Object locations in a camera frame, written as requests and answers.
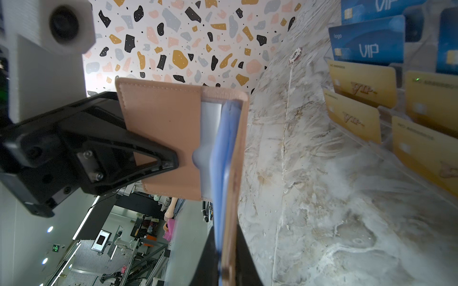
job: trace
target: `terrazzo pattern wallpaper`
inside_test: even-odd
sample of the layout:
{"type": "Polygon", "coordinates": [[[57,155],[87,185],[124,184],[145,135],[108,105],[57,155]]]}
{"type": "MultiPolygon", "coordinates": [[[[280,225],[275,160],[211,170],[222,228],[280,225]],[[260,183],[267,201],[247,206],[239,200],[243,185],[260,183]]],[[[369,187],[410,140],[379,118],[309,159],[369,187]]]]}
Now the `terrazzo pattern wallpaper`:
{"type": "Polygon", "coordinates": [[[88,95],[114,91],[118,76],[251,93],[304,1],[90,2],[97,42],[83,55],[88,95]]]}

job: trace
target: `blue vip card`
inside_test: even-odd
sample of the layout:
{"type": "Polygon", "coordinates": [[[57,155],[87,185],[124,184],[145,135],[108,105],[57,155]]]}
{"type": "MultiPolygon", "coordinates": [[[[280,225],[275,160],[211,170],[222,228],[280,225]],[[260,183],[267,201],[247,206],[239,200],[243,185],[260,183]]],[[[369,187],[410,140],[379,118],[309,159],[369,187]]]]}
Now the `blue vip card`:
{"type": "Polygon", "coordinates": [[[436,72],[458,75],[458,7],[442,11],[436,72]]]}
{"type": "Polygon", "coordinates": [[[373,65],[402,63],[405,18],[402,15],[329,28],[334,60],[373,65]]]}
{"type": "Polygon", "coordinates": [[[341,0],[342,25],[401,15],[426,0],[341,0]]]}

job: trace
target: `tan leather wallet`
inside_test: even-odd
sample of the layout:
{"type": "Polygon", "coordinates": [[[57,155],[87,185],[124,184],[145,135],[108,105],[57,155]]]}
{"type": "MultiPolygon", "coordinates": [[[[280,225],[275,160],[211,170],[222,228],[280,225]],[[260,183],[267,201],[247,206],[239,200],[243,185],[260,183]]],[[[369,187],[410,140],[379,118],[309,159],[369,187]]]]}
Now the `tan leather wallet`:
{"type": "MultiPolygon", "coordinates": [[[[192,153],[200,145],[201,102],[237,100],[241,103],[242,112],[229,174],[221,258],[223,273],[227,273],[223,277],[223,284],[235,285],[237,205],[245,152],[248,95],[234,89],[131,78],[118,78],[116,90],[127,129],[175,150],[178,155],[179,167],[142,180],[144,190],[151,194],[188,200],[202,199],[199,169],[192,161],[192,153]]],[[[135,154],[135,160],[137,165],[141,165],[153,159],[135,154]]]]}

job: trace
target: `camera lens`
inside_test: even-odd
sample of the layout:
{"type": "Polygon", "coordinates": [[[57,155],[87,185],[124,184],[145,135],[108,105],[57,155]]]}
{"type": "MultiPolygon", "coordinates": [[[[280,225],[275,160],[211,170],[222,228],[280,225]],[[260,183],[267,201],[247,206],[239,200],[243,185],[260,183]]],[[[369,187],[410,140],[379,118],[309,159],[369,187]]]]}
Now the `camera lens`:
{"type": "Polygon", "coordinates": [[[60,6],[51,14],[49,26],[53,37],[59,43],[73,40],[79,30],[76,15],[65,6],[60,6]]]}

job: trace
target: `gold vip card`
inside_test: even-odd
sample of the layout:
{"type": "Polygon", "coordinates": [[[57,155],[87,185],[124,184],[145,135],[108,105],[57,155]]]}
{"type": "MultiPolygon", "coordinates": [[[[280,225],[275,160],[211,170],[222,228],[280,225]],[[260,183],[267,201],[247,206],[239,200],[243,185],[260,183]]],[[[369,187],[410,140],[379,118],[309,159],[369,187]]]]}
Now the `gold vip card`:
{"type": "Polygon", "coordinates": [[[405,96],[414,122],[458,138],[458,76],[409,71],[405,96]]]}
{"type": "Polygon", "coordinates": [[[334,91],[373,107],[393,108],[398,101],[392,67],[328,60],[334,91]]]}
{"type": "Polygon", "coordinates": [[[393,116],[393,151],[424,178],[458,195],[458,139],[393,116]]]}
{"type": "Polygon", "coordinates": [[[329,118],[365,141],[382,143],[377,108],[323,89],[329,118]]]}

